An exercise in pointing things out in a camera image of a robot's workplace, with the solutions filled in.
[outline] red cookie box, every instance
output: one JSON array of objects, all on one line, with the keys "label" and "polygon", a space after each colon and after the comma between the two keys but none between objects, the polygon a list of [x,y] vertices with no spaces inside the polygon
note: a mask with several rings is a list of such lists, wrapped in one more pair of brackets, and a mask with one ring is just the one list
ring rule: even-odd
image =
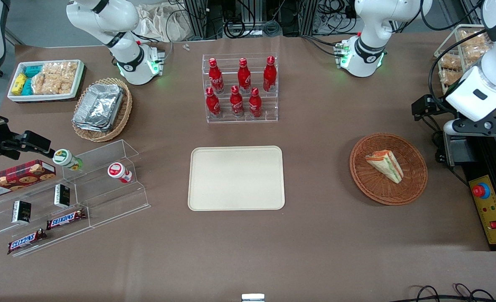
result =
[{"label": "red cookie box", "polygon": [[0,195],[56,177],[56,168],[41,160],[0,171]]}]

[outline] floor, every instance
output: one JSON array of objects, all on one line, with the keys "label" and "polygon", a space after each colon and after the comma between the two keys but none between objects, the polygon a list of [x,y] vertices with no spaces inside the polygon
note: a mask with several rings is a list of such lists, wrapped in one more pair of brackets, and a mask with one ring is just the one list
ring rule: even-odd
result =
[{"label": "floor", "polygon": [[[135,5],[156,3],[157,0],[130,0]],[[90,34],[74,27],[66,17],[67,0],[18,0],[11,3],[7,28],[11,30],[24,44],[39,47],[65,47],[100,45],[100,42]],[[434,1],[428,20],[436,26],[445,26],[444,15],[438,1]],[[359,20],[350,32],[361,31],[363,22]],[[424,32],[429,29],[421,20],[414,21],[407,32]],[[320,29],[319,33],[328,33]],[[6,61],[1,67],[4,76],[0,78],[0,106],[7,94],[9,77],[15,65],[15,53],[8,44]]]}]

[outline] round wicker basket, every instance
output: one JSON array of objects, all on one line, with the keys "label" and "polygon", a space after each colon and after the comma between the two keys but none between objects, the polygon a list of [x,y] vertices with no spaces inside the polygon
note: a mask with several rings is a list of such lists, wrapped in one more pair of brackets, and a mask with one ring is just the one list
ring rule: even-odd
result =
[{"label": "round wicker basket", "polygon": [[[121,103],[121,106],[119,107],[119,111],[117,112],[117,117],[114,122],[114,126],[112,130],[110,130],[109,132],[97,132],[97,131],[83,130],[73,125],[73,128],[75,129],[75,132],[79,137],[83,139],[95,141],[97,143],[101,143],[115,138],[121,133],[123,128],[125,128],[125,125],[129,120],[130,111],[132,110],[132,96],[130,94],[127,85],[123,83],[123,81],[118,80],[117,78],[105,78],[96,81],[94,84],[107,84],[107,85],[116,84],[120,87],[123,87],[124,90],[123,99],[122,99],[123,103]],[[91,87],[91,85],[84,90],[84,92],[81,94],[80,98],[78,99],[77,105],[75,107],[75,112],[78,110],[78,107],[81,105],[83,96],[86,94],[89,87]]]},{"label": "round wicker basket", "polygon": [[[375,151],[391,150],[403,170],[403,180],[396,184],[371,166],[365,157]],[[350,153],[350,172],[365,195],[385,205],[405,205],[425,190],[426,164],[419,151],[407,140],[389,133],[365,136]]]}]

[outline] aluminum foil container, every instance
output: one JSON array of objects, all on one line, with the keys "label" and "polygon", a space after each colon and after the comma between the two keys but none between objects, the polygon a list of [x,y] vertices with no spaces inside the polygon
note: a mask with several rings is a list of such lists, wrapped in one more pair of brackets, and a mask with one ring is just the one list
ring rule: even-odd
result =
[{"label": "aluminum foil container", "polygon": [[112,129],[123,99],[123,88],[94,84],[83,96],[72,122],[80,129],[108,132]]}]

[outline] white bag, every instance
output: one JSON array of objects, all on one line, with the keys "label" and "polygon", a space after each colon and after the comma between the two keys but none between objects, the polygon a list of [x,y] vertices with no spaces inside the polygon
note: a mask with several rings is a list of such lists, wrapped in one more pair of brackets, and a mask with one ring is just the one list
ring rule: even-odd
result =
[{"label": "white bag", "polygon": [[[139,36],[160,38],[164,42],[169,42],[170,39],[173,42],[186,40],[193,33],[190,28],[188,12],[184,10],[185,7],[182,2],[177,5],[170,4],[167,0],[158,4],[140,4],[136,6],[140,24],[134,32]],[[173,16],[169,18],[168,34],[166,35],[166,21],[172,13]]]}]

